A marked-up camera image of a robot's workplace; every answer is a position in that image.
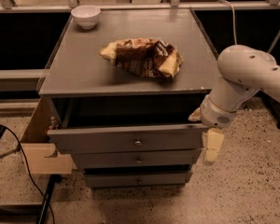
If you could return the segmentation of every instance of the concrete floor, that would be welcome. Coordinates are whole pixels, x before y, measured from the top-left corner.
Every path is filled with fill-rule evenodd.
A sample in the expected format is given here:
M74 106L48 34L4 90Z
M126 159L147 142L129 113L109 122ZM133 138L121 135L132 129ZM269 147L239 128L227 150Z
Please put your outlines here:
M250 110L241 109L224 131L217 162L204 166L200 157L187 185L89 189L82 173L74 171L55 186L51 206L56 223L280 224L280 130L260 98L247 105ZM0 123L21 136L31 111L0 109ZM14 146L6 132L0 153ZM42 189L48 180L35 175ZM20 153L0 160L0 204L41 199L24 171ZM47 223L52 223L50 212Z

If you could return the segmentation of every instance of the closed drawer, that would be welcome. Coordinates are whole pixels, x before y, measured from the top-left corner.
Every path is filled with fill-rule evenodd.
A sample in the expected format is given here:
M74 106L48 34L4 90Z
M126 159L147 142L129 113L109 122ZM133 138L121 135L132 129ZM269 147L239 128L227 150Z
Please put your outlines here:
M154 152L73 154L72 158L79 169L177 164L192 165L198 160L201 152L201 149L193 149Z
M61 153L105 153L194 149L202 146L202 124L51 130Z
M85 183L89 188L128 187L147 185L186 184L192 176L192 171L133 173L112 175L84 175Z

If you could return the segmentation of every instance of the brown bag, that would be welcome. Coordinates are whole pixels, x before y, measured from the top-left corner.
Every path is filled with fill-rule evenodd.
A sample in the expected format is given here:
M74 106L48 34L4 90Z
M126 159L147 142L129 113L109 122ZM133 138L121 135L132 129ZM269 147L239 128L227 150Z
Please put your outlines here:
M174 77L183 62L170 44L158 39L124 39L110 43L100 55L140 77Z

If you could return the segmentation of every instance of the gray cabinet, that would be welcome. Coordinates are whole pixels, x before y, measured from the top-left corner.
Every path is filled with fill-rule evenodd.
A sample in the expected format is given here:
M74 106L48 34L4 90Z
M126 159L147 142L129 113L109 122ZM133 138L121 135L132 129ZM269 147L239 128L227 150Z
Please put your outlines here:
M98 55L127 37L161 37L177 47L184 62L175 79L135 77ZM217 77L188 9L103 10L89 31L71 21L39 91L59 124L48 136L91 188L185 184L206 130L188 116Z

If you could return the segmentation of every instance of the cabinet top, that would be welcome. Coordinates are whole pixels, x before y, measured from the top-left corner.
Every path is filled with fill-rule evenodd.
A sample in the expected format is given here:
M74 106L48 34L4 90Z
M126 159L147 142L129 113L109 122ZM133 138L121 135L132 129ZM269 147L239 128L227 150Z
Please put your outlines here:
M172 80L136 77L99 55L110 42L158 38L183 56ZM198 93L211 90L217 61L188 9L103 10L92 30L70 21L39 94L43 97Z

